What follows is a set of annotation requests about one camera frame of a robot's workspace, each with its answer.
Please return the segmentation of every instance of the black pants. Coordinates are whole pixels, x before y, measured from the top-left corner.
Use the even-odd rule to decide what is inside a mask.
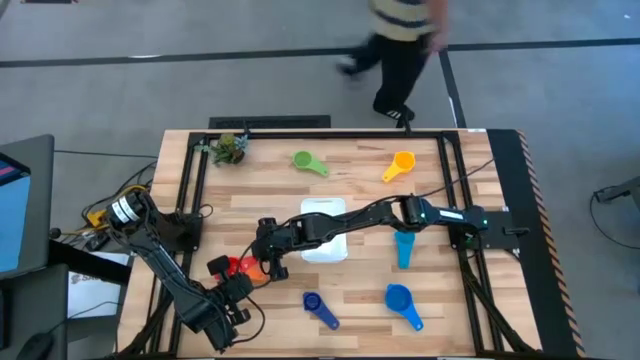
[[[376,94],[373,108],[380,112],[400,109],[427,62],[429,35],[416,41],[396,41],[374,34],[351,57],[356,72],[371,69],[382,62],[382,86]]]

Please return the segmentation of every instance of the small potted plant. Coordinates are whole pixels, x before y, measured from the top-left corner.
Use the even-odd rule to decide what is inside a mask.
[[[214,165],[220,163],[238,164],[244,159],[245,149],[249,144],[247,135],[234,136],[233,134],[222,134],[215,145],[197,145],[196,151],[208,152],[211,162]]]

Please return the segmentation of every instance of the white plastic box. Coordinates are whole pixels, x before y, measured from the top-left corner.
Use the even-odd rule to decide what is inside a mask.
[[[335,216],[346,211],[347,204],[340,198],[304,199],[300,205],[302,214],[321,212]],[[302,252],[302,258],[310,263],[335,263],[346,259],[347,255],[347,234],[336,235],[333,240],[319,248]]]

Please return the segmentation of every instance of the striped shirt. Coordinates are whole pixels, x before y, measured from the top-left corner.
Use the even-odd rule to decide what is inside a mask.
[[[435,30],[428,0],[369,0],[376,33],[398,41],[415,41]]]

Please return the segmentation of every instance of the shoe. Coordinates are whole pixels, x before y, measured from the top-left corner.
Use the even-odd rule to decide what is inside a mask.
[[[351,56],[343,56],[336,63],[336,69],[338,72],[352,80],[355,80],[358,75],[358,68],[356,66],[356,60]]]
[[[405,117],[409,121],[412,121],[416,117],[416,113],[414,113],[413,110],[409,109],[409,107],[407,105],[402,105],[401,108],[393,109],[393,110],[377,109],[374,106],[373,110],[375,112],[377,112],[378,114],[382,114],[382,115],[388,117],[389,119],[396,120],[396,121],[402,120],[403,117]]]

